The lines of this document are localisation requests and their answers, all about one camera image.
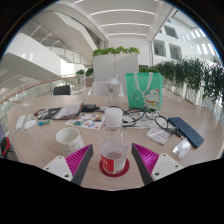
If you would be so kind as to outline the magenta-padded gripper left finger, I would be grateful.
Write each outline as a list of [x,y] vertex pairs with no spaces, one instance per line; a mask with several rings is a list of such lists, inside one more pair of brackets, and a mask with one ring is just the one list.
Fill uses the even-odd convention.
[[93,146],[87,145],[68,156],[57,156],[44,167],[44,170],[76,185],[81,185],[92,156]]

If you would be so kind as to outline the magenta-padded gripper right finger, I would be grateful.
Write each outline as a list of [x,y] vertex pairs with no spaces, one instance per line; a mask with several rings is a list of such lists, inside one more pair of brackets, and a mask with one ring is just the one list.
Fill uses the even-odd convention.
[[145,185],[182,169],[167,153],[157,154],[136,143],[132,144],[131,152]]

